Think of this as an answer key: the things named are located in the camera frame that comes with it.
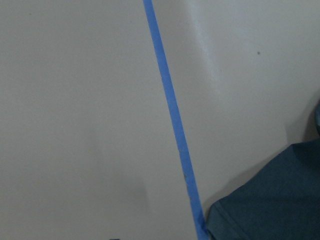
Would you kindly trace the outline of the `black graphic t-shirt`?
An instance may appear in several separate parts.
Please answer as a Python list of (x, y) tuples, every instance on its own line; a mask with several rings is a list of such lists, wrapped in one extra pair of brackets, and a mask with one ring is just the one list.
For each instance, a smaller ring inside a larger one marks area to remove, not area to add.
[(212, 240), (319, 239), (320, 140), (291, 144), (214, 202), (206, 229)]

